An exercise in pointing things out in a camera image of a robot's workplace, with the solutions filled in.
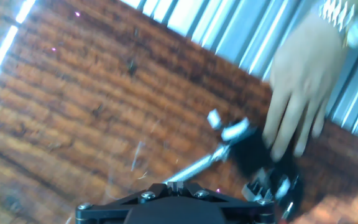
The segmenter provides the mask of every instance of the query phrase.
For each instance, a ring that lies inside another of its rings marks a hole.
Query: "screw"
[[[209,195],[208,191],[206,190],[199,190],[194,194],[194,197],[196,198],[205,198]]]
[[[90,208],[90,207],[92,207],[92,206],[93,206],[92,204],[86,202],[86,203],[84,203],[84,204],[78,206],[78,209],[80,209],[80,210],[85,210],[85,209],[88,209],[88,208]]]
[[[153,198],[155,198],[155,193],[153,193],[151,191],[143,192],[142,198],[147,199],[147,200],[153,199]]]
[[[272,201],[269,199],[259,199],[256,202],[258,202],[260,205],[267,205],[269,203],[272,203]]]

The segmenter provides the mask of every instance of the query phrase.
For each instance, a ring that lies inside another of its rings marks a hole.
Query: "wood grain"
[[[216,147],[215,108],[264,125],[268,85],[120,1],[39,0],[17,24],[21,4],[0,0],[0,44],[19,28],[0,67],[0,223],[70,223],[170,177]],[[296,222],[358,223],[358,138],[327,121],[299,163]],[[230,163],[194,181],[237,198],[246,182]]]

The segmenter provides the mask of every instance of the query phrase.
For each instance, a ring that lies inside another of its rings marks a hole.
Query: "silver metal fitting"
[[[92,207],[93,205],[91,204],[91,203],[88,203],[88,202],[86,202],[86,203],[84,203],[84,204],[82,204],[82,205],[79,205],[78,206],[78,209],[80,209],[80,210],[85,210],[85,209],[88,209],[88,208],[90,208],[90,207]]]
[[[208,191],[206,190],[199,190],[194,194],[194,197],[196,198],[205,198],[209,195]]]
[[[151,192],[151,191],[143,192],[142,198],[147,199],[147,200],[153,199],[153,198],[155,198],[155,193]]]
[[[257,200],[256,202],[258,202],[260,205],[268,205],[268,204],[270,204],[270,203],[273,203],[273,201],[272,200],[269,200],[269,199],[259,199],[259,200]]]
[[[209,112],[208,117],[206,118],[214,130],[218,130],[222,127],[221,117],[217,109]]]

